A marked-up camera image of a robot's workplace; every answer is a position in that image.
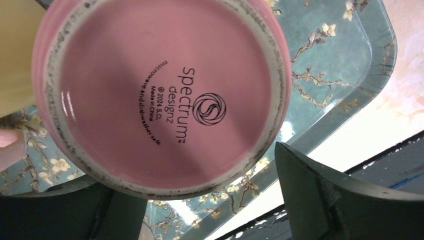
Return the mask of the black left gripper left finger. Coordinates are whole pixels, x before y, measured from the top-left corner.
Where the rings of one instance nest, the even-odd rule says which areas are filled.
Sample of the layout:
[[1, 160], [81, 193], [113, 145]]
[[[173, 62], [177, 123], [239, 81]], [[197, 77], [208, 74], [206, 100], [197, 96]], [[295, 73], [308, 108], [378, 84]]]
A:
[[0, 197], [2, 240], [137, 240], [147, 200], [84, 175], [50, 187]]

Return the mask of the red-bottomed glass mug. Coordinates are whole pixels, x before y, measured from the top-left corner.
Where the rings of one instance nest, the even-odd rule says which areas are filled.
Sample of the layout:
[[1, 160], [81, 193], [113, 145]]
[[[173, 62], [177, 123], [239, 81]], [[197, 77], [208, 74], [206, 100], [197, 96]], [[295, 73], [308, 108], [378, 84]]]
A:
[[292, 84], [263, 0], [54, 0], [31, 71], [63, 153], [102, 184], [154, 200], [245, 174], [275, 142]]

